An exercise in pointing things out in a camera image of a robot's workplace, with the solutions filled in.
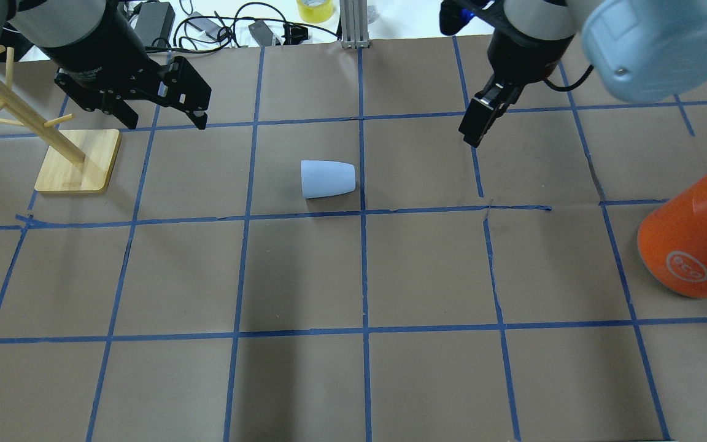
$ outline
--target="orange cylinder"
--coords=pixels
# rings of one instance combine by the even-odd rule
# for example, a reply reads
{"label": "orange cylinder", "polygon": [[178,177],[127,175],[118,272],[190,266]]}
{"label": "orange cylinder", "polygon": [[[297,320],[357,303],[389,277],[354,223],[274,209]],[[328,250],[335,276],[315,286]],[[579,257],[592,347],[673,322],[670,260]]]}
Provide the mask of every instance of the orange cylinder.
{"label": "orange cylinder", "polygon": [[643,220],[640,256],[665,286],[707,298],[707,176]]}

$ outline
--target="metal bracket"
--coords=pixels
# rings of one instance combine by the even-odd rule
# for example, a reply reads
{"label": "metal bracket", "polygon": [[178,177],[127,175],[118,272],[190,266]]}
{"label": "metal bracket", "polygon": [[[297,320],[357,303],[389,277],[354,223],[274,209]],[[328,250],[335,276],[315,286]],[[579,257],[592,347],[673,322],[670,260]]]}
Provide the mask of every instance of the metal bracket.
{"label": "metal bracket", "polygon": [[340,0],[342,47],[370,47],[367,32],[367,0]]}

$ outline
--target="black plug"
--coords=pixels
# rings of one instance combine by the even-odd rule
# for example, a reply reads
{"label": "black plug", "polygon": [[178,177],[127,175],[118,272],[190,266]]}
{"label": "black plug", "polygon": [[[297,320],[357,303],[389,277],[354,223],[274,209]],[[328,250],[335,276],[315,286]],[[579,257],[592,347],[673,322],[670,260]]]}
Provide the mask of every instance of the black plug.
{"label": "black plug", "polygon": [[299,43],[309,40],[309,29],[302,25],[292,25],[291,23],[283,23],[285,34],[283,37],[285,45],[298,45]]}

